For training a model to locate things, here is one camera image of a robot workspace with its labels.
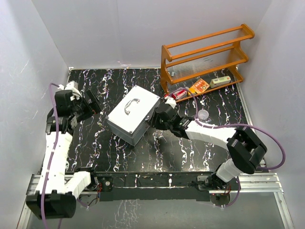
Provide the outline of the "grey metal case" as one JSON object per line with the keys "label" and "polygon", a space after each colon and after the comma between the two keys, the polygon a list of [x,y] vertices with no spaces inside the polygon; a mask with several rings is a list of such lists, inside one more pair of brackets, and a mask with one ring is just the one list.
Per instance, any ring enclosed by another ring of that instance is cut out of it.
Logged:
{"label": "grey metal case", "polygon": [[135,85],[107,116],[112,132],[135,146],[150,127],[160,97]]}

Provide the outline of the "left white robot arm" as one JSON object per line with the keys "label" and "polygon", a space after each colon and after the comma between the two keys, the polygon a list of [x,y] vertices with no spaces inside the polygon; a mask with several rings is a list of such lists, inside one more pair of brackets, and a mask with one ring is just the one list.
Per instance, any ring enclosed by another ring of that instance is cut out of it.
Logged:
{"label": "left white robot arm", "polygon": [[78,123],[98,114],[100,101],[91,90],[86,100],[77,89],[57,91],[46,120],[46,151],[41,176],[33,193],[26,197],[32,213],[44,221],[72,218],[84,190],[95,190],[98,178],[92,167],[80,167],[65,179],[66,162]]}

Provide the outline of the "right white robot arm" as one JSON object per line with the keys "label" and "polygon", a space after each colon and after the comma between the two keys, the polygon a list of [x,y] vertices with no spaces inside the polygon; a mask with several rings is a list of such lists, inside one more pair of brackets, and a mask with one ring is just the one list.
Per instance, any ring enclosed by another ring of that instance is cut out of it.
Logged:
{"label": "right white robot arm", "polygon": [[224,189],[242,173],[254,174],[267,152],[267,147],[247,126],[223,127],[208,125],[194,117],[180,116],[169,104],[155,108],[149,120],[151,127],[169,130],[179,138],[202,140],[228,151],[230,159],[197,185]]}

